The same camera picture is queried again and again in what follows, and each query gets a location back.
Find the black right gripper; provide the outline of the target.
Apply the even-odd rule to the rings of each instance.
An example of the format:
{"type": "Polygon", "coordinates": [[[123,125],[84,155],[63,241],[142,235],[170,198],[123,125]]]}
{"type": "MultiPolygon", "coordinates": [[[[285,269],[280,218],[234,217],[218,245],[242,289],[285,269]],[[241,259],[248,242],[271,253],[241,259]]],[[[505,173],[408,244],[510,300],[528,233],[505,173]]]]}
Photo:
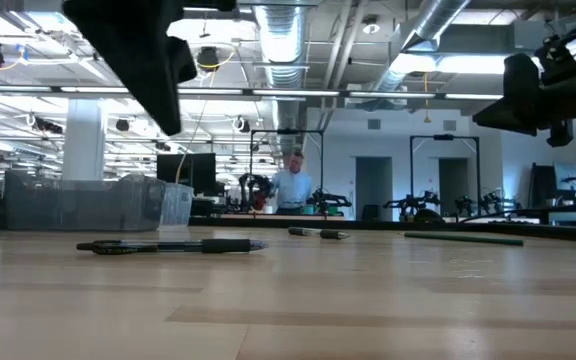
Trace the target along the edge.
{"type": "MultiPolygon", "coordinates": [[[[518,53],[504,59],[503,95],[509,102],[528,102],[540,92],[539,69],[526,54],[518,53]]],[[[576,119],[576,77],[545,87],[539,98],[540,129],[548,129],[547,143],[564,147],[574,138],[572,122],[576,119]]],[[[504,99],[500,99],[478,113],[472,120],[481,127],[537,135],[534,125],[524,124],[513,114],[504,99]]]]}

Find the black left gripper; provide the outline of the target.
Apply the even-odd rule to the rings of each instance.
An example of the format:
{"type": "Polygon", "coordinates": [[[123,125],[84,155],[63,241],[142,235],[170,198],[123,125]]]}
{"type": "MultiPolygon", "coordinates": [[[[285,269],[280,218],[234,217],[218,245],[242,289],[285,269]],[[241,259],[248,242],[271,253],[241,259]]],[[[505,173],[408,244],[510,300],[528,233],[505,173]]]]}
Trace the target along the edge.
{"type": "Polygon", "coordinates": [[[192,11],[228,12],[237,0],[67,0],[77,26],[135,100],[166,135],[181,132],[178,84],[197,76],[187,41],[170,37],[172,22],[192,11]]]}

